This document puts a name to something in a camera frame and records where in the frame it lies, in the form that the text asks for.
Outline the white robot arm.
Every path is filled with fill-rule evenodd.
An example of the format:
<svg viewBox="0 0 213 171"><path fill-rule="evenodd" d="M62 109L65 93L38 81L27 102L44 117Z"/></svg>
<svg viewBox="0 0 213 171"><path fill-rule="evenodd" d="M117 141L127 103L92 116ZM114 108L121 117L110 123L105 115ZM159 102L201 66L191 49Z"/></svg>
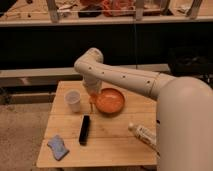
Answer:
<svg viewBox="0 0 213 171"><path fill-rule="evenodd" d="M105 65L97 48L74 63L88 93L105 81L156 101L157 171L213 171L213 89L193 77Z"/></svg>

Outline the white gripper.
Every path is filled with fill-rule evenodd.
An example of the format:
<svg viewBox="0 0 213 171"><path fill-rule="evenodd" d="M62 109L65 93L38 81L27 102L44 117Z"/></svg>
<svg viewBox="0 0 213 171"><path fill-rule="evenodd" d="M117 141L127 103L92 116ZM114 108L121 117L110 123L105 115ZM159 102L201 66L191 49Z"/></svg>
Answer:
<svg viewBox="0 0 213 171"><path fill-rule="evenodd" d="M102 86L100 80L87 77L83 78L82 84L89 95L98 94Z"/></svg>

